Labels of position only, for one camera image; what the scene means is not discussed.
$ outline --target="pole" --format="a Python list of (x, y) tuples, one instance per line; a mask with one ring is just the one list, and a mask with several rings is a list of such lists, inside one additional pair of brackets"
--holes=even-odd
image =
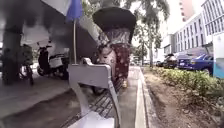
[(74, 20), (74, 39), (73, 39), (73, 48), (74, 48), (74, 63), (77, 64), (77, 54), (76, 54), (76, 20)]

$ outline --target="car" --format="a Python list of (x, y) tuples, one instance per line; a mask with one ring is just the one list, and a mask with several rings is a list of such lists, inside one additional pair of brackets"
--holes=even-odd
[(213, 63), (213, 55), (203, 54), (193, 59), (180, 59), (178, 61), (178, 68), (192, 71), (205, 71), (212, 75)]
[(168, 54), (163, 62), (164, 68), (175, 68), (177, 66), (177, 58), (174, 54)]
[(157, 67), (163, 67), (163, 62), (161, 62), (161, 61), (157, 61), (157, 62), (156, 62), (156, 66), (157, 66)]

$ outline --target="flag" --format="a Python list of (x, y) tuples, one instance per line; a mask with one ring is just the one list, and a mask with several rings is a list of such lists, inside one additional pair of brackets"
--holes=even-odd
[(58, 12), (66, 16), (67, 20), (74, 20), (82, 15), (81, 0), (42, 0)]

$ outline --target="curb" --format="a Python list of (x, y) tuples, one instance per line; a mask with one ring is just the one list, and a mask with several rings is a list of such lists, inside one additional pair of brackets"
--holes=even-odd
[(146, 116), (146, 126), (147, 128), (161, 128), (159, 123), (159, 118), (156, 114), (156, 110), (152, 100), (152, 92), (149, 88), (147, 88), (145, 77), (140, 68), (139, 79), (142, 82), (142, 91), (144, 95), (144, 107), (145, 107), (145, 116)]

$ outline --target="leaves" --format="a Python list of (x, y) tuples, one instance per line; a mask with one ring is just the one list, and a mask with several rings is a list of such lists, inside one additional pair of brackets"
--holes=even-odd
[(138, 61), (142, 60), (142, 58), (147, 55), (147, 48), (142, 45), (138, 47), (133, 47), (132, 50), (133, 55), (138, 58)]

